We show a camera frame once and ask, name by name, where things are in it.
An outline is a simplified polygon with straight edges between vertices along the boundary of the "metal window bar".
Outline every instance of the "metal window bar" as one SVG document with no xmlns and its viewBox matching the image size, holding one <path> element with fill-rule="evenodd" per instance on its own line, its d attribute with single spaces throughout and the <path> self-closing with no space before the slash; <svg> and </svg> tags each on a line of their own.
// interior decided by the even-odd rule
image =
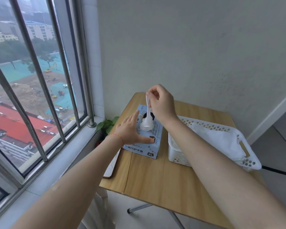
<svg viewBox="0 0 286 229">
<path fill-rule="evenodd" d="M 92 101 L 92 89 L 89 73 L 89 64 L 88 64 L 88 53 L 86 47 L 86 39 L 84 32 L 84 20 L 81 9 L 80 0 L 69 0 L 70 10 L 71 10 L 71 21 L 73 24 L 73 30 L 76 34 L 76 48 L 78 50 L 78 56 L 81 58 L 81 70 L 84 79 L 84 91 L 87 103 L 88 116 L 91 119 L 88 122 L 88 126 L 91 128 L 96 127 L 94 121 L 94 111 L 93 111 L 93 101 Z"/>
<path fill-rule="evenodd" d="M 11 88 L 10 84 L 8 83 L 6 77 L 4 76 L 2 70 L 0 69 L 0 84 L 2 86 L 2 88 L 4 89 L 4 91 L 6 92 L 6 94 L 8 95 L 8 97 L 10 98 L 10 100 L 12 101 L 13 105 L 15 106 L 15 108 L 17 109 L 17 111 L 19 112 L 21 118 L 23 119 L 24 123 L 26 124 L 28 131 L 31 134 L 31 137 L 33 138 L 33 141 L 40 153 L 40 156 L 42 157 L 42 159 L 46 162 L 48 160 L 46 153 L 44 152 L 44 149 L 42 147 L 42 144 L 40 143 L 40 140 L 36 134 L 36 131 L 28 117 L 28 115 L 26 114 L 24 108 L 22 107 L 20 101 L 18 100 L 15 92 L 13 91 L 13 89 Z"/>
<path fill-rule="evenodd" d="M 69 93 L 71 96 L 71 102 L 72 102 L 72 107 L 73 107 L 73 111 L 74 111 L 74 116 L 76 119 L 76 125 L 77 125 L 77 127 L 80 127 L 80 119 L 78 117 L 78 111 L 77 111 L 76 102 L 75 102 L 75 98 L 74 98 L 74 94 L 73 94 L 73 90 L 72 90 L 72 84 L 71 84 L 71 80 L 70 80 L 70 76 L 69 76 L 69 72 L 68 72 L 67 62 L 65 59 L 64 49 L 62 46 L 62 41 L 61 41 L 61 37 L 60 37 L 60 33 L 59 33 L 59 28 L 58 28 L 58 24 L 57 24 L 52 0 L 47 0 L 47 4 L 48 4 L 48 9 L 49 9 L 49 13 L 51 16 L 51 20 L 52 20 L 52 26 L 53 26 L 54 34 L 55 34 L 56 41 L 58 44 L 58 50 L 59 50 L 59 55 L 60 55 L 61 62 L 62 62 L 62 67 L 64 69 Z"/>
<path fill-rule="evenodd" d="M 54 121 L 56 123 L 56 126 L 57 126 L 58 132 L 60 134 L 61 140 L 62 140 L 62 142 L 66 142 L 65 135 L 64 135 L 62 127 L 60 125 L 60 121 L 58 119 L 57 113 L 55 111 L 54 104 L 53 104 L 53 102 L 51 100 L 51 96 L 50 96 L 49 90 L 47 88 L 46 81 L 44 80 L 44 76 L 42 74 L 42 70 L 40 68 L 40 65 L 39 65 L 36 53 L 34 51 L 34 47 L 33 47 L 32 41 L 31 41 L 29 33 L 27 31 L 27 27 L 26 27 L 25 22 L 23 20 L 22 13 L 21 13 L 20 7 L 18 5 L 18 2 L 17 2 L 17 0 L 9 0 L 9 1 L 10 1 L 12 9 L 14 11 L 15 17 L 17 19 L 17 23 L 18 23 L 18 26 L 19 26 L 19 28 L 21 30 L 21 34 L 23 36 L 24 42 L 25 42 L 25 44 L 27 46 L 27 49 L 28 49 L 28 51 L 30 53 L 31 60 L 32 60 L 33 65 L 34 65 L 34 67 L 36 69 L 36 74 L 37 74 L 38 80 L 40 82 L 41 88 L 42 88 L 42 90 L 44 92 L 44 95 L 46 97 L 46 100 L 47 100 L 47 103 L 49 105 L 50 111 L 51 111 L 52 116 L 54 118 Z"/>
</svg>

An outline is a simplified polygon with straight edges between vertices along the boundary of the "excavator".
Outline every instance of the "excavator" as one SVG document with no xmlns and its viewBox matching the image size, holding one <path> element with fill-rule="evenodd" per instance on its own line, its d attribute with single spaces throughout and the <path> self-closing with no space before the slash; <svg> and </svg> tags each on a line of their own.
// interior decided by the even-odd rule
<svg viewBox="0 0 286 229">
<path fill-rule="evenodd" d="M 45 72 L 45 73 L 51 72 L 51 69 L 52 69 L 54 66 L 56 66 L 56 70 L 57 70 L 57 63 L 53 63 L 53 65 L 50 66 L 49 69 L 45 70 L 44 72 Z"/>
</svg>

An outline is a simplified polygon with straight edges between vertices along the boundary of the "wooden table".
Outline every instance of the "wooden table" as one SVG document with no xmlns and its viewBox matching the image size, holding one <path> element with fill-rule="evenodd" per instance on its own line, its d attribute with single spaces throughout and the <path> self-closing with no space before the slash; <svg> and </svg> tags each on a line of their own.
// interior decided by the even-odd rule
<svg viewBox="0 0 286 229">
<path fill-rule="evenodd" d="M 139 104 L 146 104 L 144 92 L 133 95 L 117 124 L 133 114 Z M 225 112 L 176 100 L 175 108 L 180 116 L 235 127 Z M 258 171 L 251 174 L 262 182 Z M 156 159 L 121 149 L 112 178 L 102 179 L 100 187 L 207 223 L 233 228 L 193 169 L 168 160 L 168 132 L 165 129 Z"/>
</svg>

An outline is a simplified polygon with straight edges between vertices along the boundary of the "wall baseboard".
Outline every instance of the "wall baseboard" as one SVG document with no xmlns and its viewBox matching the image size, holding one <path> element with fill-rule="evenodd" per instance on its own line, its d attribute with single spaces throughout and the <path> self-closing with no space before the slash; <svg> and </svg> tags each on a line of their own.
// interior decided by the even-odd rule
<svg viewBox="0 0 286 229">
<path fill-rule="evenodd" d="M 286 112 L 286 97 L 247 137 L 251 145 Z"/>
</svg>

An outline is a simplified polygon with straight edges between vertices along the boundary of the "skyscraper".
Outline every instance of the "skyscraper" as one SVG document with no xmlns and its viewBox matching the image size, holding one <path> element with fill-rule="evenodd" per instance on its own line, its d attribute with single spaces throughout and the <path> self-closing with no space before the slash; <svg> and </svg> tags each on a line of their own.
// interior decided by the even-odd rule
<svg viewBox="0 0 286 229">
<path fill-rule="evenodd" d="M 32 9 L 34 11 L 46 12 L 48 13 L 48 6 L 46 0 L 30 0 L 32 4 Z"/>
</svg>

